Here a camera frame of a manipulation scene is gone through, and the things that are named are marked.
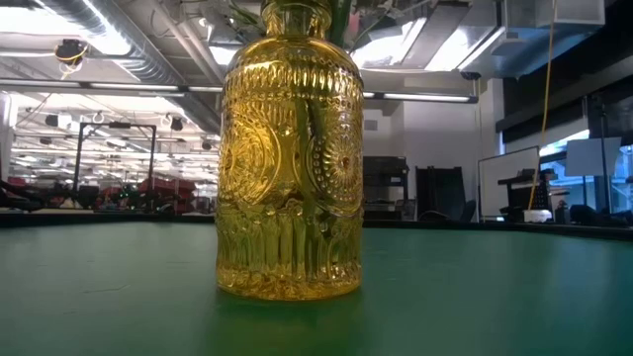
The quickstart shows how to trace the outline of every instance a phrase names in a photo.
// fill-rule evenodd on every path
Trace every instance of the glass bottle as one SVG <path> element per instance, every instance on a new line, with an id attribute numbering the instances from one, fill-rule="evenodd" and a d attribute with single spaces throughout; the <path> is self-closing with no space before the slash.
<path id="1" fill-rule="evenodd" d="M 218 192 L 219 286 L 313 300 L 360 285 L 363 84 L 324 40 L 327 0 L 267 0 L 267 36 L 229 65 Z"/>

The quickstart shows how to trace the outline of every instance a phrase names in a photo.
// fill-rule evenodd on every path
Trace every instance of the fluorescent light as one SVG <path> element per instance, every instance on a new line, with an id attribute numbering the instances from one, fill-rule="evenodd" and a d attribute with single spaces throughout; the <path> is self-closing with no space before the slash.
<path id="1" fill-rule="evenodd" d="M 426 18 L 419 18 L 415 20 L 413 26 L 410 27 L 410 30 L 406 34 L 403 43 L 396 50 L 396 54 L 392 56 L 391 64 L 401 63 L 403 59 L 405 59 L 405 55 L 407 55 L 411 46 L 419 36 L 419 33 L 422 31 L 422 28 L 424 28 L 424 24 L 426 24 Z"/>
<path id="2" fill-rule="evenodd" d="M 359 68 L 372 62 L 394 64 L 402 61 L 425 23 L 425 18 L 407 22 L 402 25 L 401 35 L 373 40 L 363 45 L 351 53 L 352 60 Z"/>
<path id="3" fill-rule="evenodd" d="M 193 92 L 207 92 L 207 93 L 222 93 L 223 87 L 221 86 L 206 86 L 206 87 L 189 87 L 189 91 Z"/>
<path id="4" fill-rule="evenodd" d="M 209 46 L 209 50 L 219 65 L 228 65 L 237 52 L 237 49 L 224 48 L 214 45 Z"/>
<path id="5" fill-rule="evenodd" d="M 429 94 L 392 94 L 385 93 L 385 99 L 392 100 L 411 100 L 411 101 L 432 101 L 432 102 L 444 102 L 444 103 L 468 103 L 469 97 L 465 96 L 450 96 L 450 95 L 429 95 Z"/>
<path id="6" fill-rule="evenodd" d="M 458 28 L 439 48 L 424 70 L 451 71 L 466 59 L 468 49 L 468 36 L 464 30 Z"/>
<path id="7" fill-rule="evenodd" d="M 122 139 L 108 138 L 108 139 L 106 139 L 106 143 L 107 142 L 109 142 L 110 144 L 113 144 L 113 145 L 115 145 L 117 147 L 120 147 L 120 148 L 125 148 L 125 147 L 128 146 L 128 143 L 125 142 Z"/>
<path id="8" fill-rule="evenodd" d="M 92 83 L 95 89 L 122 89 L 122 90 L 178 90 L 176 85 L 155 84 L 125 84 L 125 83 Z"/>
<path id="9" fill-rule="evenodd" d="M 64 88 L 78 88 L 79 83 L 67 82 L 61 80 L 25 80 L 25 79 L 0 79 L 0 86 L 3 85 L 25 85 L 36 87 L 64 87 Z"/>
<path id="10" fill-rule="evenodd" d="M 103 136 L 103 137 L 110 137 L 111 136 L 109 133 L 106 133 L 103 130 L 95 130 L 95 134 L 98 134 L 98 135 Z"/>
<path id="11" fill-rule="evenodd" d="M 140 149 L 140 150 L 143 150 L 143 151 L 145 151 L 145 152 L 150 152 L 150 150 L 149 150 L 149 149 L 147 149 L 147 148 L 145 148 L 145 147 L 143 147 L 143 146 L 140 146 L 140 145 L 138 145 L 138 144 L 136 144 L 136 143 L 128 143 L 128 145 L 130 145 L 130 146 L 132 146 L 132 147 L 136 147 L 136 148 L 138 148 L 138 149 Z"/>
<path id="12" fill-rule="evenodd" d="M 16 157 L 17 159 L 22 159 L 23 161 L 26 162 L 37 162 L 38 159 L 35 157 L 31 157 L 31 156 L 24 156 L 24 157 Z"/>
<path id="13" fill-rule="evenodd" d="M 500 27 L 497 31 L 487 39 L 482 45 L 479 46 L 471 55 L 466 57 L 464 61 L 457 66 L 457 69 L 464 70 L 467 66 L 469 66 L 475 59 L 477 59 L 488 47 L 493 45 L 501 35 L 505 33 L 505 27 Z"/>

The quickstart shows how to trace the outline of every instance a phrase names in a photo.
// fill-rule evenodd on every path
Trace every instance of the metal frame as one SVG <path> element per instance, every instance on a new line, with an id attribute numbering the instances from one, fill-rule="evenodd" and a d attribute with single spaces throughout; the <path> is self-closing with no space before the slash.
<path id="1" fill-rule="evenodd" d="M 151 129 L 151 150 L 149 152 L 149 172 L 147 179 L 149 180 L 149 191 L 151 193 L 154 190 L 153 170 L 154 170 L 154 149 L 156 146 L 156 125 L 137 125 L 128 123 L 108 123 L 108 124 L 93 124 L 93 123 L 81 123 L 79 124 L 79 138 L 77 140 L 77 158 L 75 160 L 75 173 L 72 180 L 72 193 L 77 194 L 79 189 L 79 165 L 81 163 L 81 146 L 83 145 L 84 138 L 83 130 L 88 126 L 94 127 L 108 127 L 115 130 L 128 130 L 131 128 L 150 128 Z"/>

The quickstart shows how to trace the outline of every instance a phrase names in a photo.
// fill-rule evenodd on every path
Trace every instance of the green tabletop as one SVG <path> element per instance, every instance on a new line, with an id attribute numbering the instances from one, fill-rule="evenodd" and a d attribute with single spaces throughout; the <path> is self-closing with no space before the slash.
<path id="1" fill-rule="evenodd" d="M 0 229 L 1 355 L 633 355 L 633 244 L 365 229 L 363 285 L 307 303 L 215 285 L 213 225 Z"/>

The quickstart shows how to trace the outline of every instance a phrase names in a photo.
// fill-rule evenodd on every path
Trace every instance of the yellow cable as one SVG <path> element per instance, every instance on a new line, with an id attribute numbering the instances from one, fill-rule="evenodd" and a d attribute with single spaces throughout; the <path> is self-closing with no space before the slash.
<path id="1" fill-rule="evenodd" d="M 547 60 L 547 76 L 545 78 L 545 111 L 543 112 L 543 127 L 541 128 L 541 145 L 542 147 L 545 145 L 545 128 L 547 127 L 547 117 L 550 108 L 550 79 L 552 77 L 552 48 L 554 46 L 554 23 L 556 22 L 556 15 L 558 12 L 557 6 L 558 0 L 552 1 L 552 6 L 554 7 L 554 11 L 552 12 L 552 23 L 550 24 L 550 48 L 549 48 L 549 58 Z M 527 210 L 532 210 L 532 205 L 534 203 L 534 192 L 536 191 L 536 181 L 538 180 L 540 169 L 541 168 L 541 160 L 540 158 L 536 160 L 536 169 L 534 170 L 534 178 L 532 179 L 532 190 L 530 192 L 530 204 L 527 206 Z"/>

